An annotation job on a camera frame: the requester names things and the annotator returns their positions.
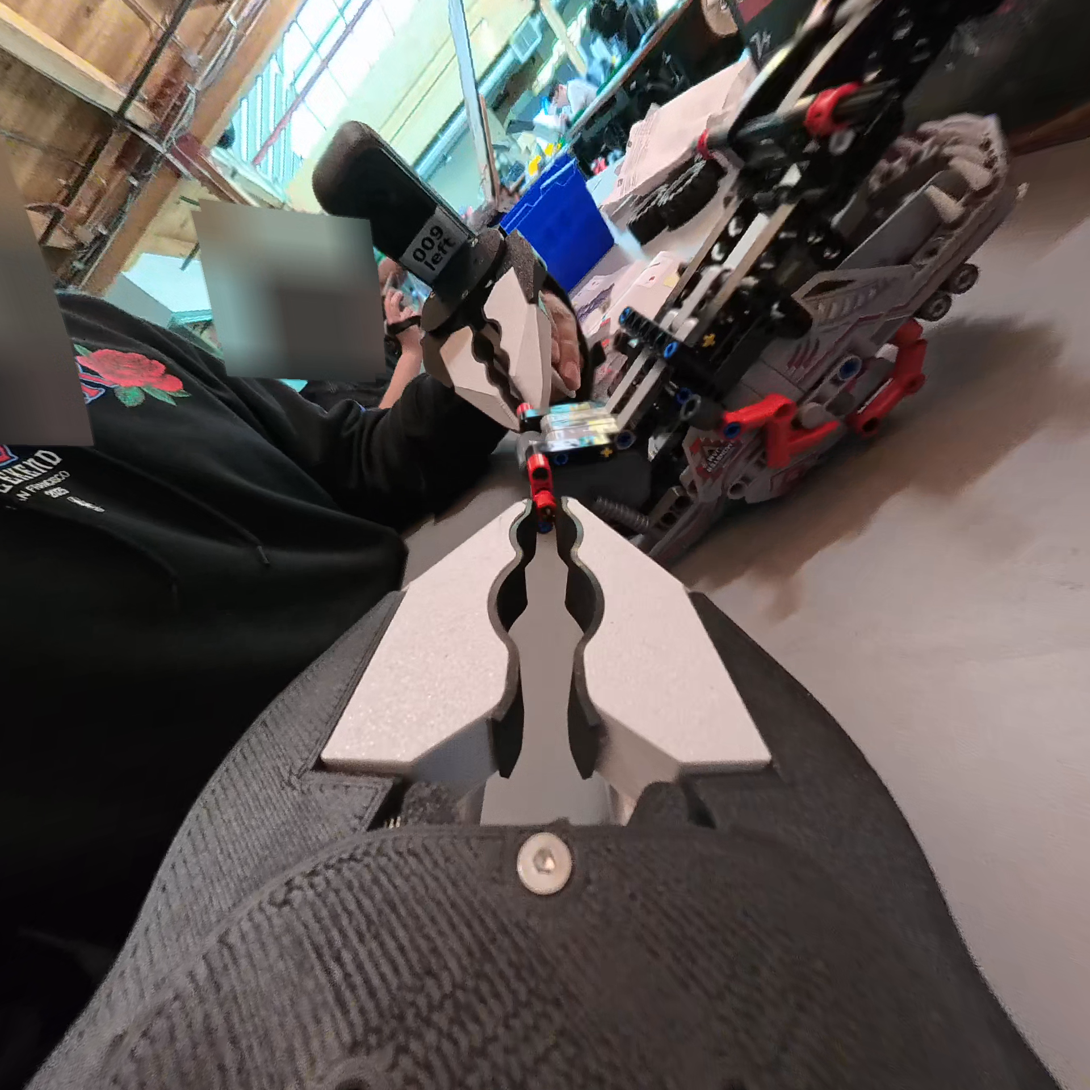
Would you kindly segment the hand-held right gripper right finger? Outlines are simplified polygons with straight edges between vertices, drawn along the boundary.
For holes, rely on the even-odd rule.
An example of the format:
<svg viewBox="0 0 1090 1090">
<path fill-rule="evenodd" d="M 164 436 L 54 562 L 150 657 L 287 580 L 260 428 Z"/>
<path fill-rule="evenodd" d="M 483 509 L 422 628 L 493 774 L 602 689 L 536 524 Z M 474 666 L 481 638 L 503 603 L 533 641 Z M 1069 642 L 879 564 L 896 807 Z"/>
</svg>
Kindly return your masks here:
<svg viewBox="0 0 1090 1090">
<path fill-rule="evenodd" d="M 626 824 L 649 786 L 767 770 L 770 747 L 685 585 L 585 505 L 565 498 L 557 552 L 580 629 L 568 737 Z"/>
</svg>

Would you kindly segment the blue plastic bin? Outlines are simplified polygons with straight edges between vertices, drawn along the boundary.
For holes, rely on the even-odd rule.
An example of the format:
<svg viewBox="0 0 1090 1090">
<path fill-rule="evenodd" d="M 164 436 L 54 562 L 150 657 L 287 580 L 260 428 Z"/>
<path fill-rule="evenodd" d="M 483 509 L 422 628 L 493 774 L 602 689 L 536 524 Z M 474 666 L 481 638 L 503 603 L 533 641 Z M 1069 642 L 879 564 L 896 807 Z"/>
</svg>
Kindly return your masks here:
<svg viewBox="0 0 1090 1090">
<path fill-rule="evenodd" d="M 579 164 L 567 155 L 532 183 L 499 227 L 524 237 L 566 292 L 576 289 L 615 244 Z"/>
</svg>

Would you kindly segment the person's left hand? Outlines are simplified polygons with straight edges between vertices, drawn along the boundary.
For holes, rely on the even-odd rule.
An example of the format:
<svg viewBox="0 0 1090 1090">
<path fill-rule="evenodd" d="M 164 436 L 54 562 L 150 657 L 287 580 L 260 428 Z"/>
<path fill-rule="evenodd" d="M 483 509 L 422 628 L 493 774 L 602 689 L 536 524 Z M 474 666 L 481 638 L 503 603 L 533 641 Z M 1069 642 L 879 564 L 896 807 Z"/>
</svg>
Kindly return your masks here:
<svg viewBox="0 0 1090 1090">
<path fill-rule="evenodd" d="M 555 376 L 552 400 L 561 395 L 576 398 L 583 380 L 584 351 L 576 312 L 561 296 L 546 291 L 540 298 L 552 323 L 552 373 Z"/>
</svg>

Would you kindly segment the grey brick piece red pin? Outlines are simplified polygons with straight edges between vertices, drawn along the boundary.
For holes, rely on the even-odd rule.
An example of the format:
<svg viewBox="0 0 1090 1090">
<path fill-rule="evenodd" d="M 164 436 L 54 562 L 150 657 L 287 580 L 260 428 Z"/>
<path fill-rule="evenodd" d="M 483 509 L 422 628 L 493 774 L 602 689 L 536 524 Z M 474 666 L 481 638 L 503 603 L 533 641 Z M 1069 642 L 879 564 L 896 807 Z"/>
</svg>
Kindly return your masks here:
<svg viewBox="0 0 1090 1090">
<path fill-rule="evenodd" d="M 529 484 L 538 534 L 550 533 L 559 508 L 554 470 L 606 459 L 634 444 L 634 432 L 621 429 L 605 405 L 564 402 L 549 409 L 523 402 L 514 411 L 519 424 L 514 452 Z"/>
</svg>

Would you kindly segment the white paper sheet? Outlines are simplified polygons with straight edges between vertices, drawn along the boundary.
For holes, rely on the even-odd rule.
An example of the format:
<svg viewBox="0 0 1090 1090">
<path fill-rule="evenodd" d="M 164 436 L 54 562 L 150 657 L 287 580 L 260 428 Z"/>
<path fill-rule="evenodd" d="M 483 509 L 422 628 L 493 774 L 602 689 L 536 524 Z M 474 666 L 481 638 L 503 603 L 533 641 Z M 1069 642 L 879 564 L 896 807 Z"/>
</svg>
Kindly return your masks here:
<svg viewBox="0 0 1090 1090">
<path fill-rule="evenodd" d="M 600 210 L 621 229 L 634 216 L 635 203 L 691 164 L 699 137 L 711 125 L 729 125 L 756 80 L 756 64 L 749 55 L 685 90 L 670 102 L 653 107 L 635 122 L 614 185 L 600 201 Z"/>
</svg>

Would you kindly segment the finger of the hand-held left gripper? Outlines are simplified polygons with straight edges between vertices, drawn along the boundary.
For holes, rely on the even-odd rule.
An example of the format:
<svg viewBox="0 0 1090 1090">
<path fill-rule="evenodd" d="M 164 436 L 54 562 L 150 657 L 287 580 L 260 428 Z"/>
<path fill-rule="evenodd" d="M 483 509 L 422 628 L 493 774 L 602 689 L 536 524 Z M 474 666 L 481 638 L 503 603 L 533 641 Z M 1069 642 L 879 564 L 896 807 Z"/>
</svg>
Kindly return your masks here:
<svg viewBox="0 0 1090 1090">
<path fill-rule="evenodd" d="M 538 290 L 523 290 L 513 267 L 498 278 L 485 303 L 485 364 L 505 423 L 521 429 L 520 405 L 544 412 L 552 403 L 552 319 Z"/>
<path fill-rule="evenodd" d="M 521 429 L 523 399 L 512 377 L 521 334 L 523 322 L 514 320 L 485 320 L 480 329 L 464 326 L 444 339 L 425 334 L 425 370 L 504 429 Z"/>
</svg>

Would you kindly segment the toy brick truck model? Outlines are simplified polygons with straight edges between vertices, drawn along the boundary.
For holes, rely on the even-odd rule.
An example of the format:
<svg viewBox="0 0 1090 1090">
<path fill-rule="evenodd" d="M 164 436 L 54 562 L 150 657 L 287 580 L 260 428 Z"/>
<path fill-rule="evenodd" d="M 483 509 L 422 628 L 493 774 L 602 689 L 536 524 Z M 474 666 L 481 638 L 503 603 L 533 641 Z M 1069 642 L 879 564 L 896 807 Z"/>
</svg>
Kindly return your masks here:
<svg viewBox="0 0 1090 1090">
<path fill-rule="evenodd" d="M 905 128 L 958 31 L 1001 2 L 815 2 L 698 143 L 724 211 L 666 299 L 611 320 L 600 397 L 615 470 L 588 488 L 659 564 L 727 511 L 785 495 L 927 382 L 922 324 L 979 279 L 1016 201 L 996 116 Z"/>
</svg>

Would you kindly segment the person's left forearm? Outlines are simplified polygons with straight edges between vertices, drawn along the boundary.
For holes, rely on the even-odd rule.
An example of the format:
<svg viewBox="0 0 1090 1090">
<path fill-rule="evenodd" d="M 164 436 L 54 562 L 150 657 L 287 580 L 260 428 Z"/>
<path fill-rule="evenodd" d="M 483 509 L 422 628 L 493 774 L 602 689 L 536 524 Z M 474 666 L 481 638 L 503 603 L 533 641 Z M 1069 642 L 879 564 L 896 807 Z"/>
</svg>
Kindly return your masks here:
<svg viewBox="0 0 1090 1090">
<path fill-rule="evenodd" d="M 395 530 L 459 500 L 508 435 L 428 376 L 385 410 L 341 401 L 324 411 L 300 400 L 290 417 L 296 462 L 340 507 Z"/>
</svg>

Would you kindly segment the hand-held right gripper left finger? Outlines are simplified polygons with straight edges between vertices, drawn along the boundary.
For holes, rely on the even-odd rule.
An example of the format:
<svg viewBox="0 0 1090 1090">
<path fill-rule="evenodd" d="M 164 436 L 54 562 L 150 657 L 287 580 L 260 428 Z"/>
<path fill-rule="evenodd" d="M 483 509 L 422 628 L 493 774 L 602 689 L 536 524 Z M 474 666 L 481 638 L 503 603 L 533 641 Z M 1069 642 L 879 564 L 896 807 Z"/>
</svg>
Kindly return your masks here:
<svg viewBox="0 0 1090 1090">
<path fill-rule="evenodd" d="M 486 783 L 508 776 L 525 725 L 511 628 L 526 609 L 532 504 L 504 510 L 411 581 L 320 750 L 320 768 L 446 789 L 481 821 Z"/>
</svg>

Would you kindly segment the white desk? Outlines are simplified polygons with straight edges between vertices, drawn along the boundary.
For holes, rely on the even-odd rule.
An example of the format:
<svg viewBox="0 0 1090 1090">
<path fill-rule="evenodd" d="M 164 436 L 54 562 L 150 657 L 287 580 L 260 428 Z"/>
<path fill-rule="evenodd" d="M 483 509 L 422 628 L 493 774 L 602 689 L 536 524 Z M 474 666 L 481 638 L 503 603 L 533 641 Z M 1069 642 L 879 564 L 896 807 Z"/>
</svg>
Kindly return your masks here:
<svg viewBox="0 0 1090 1090">
<path fill-rule="evenodd" d="M 993 991 L 1088 1088 L 1088 141 L 1013 177 L 923 391 L 674 572 L 852 737 Z"/>
</svg>

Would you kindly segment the person in black hoodie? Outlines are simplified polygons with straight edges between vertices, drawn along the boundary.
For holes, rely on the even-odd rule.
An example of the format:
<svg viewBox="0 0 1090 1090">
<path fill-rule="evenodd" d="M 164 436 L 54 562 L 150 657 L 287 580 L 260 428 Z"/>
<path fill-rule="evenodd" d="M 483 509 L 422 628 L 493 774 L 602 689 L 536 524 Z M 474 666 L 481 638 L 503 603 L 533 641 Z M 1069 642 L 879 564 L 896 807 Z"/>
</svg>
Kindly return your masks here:
<svg viewBox="0 0 1090 1090">
<path fill-rule="evenodd" d="M 2 450 L 2 1088 L 87 1003 L 238 736 L 405 558 L 296 462 L 287 384 L 58 303 L 94 437 Z"/>
</svg>

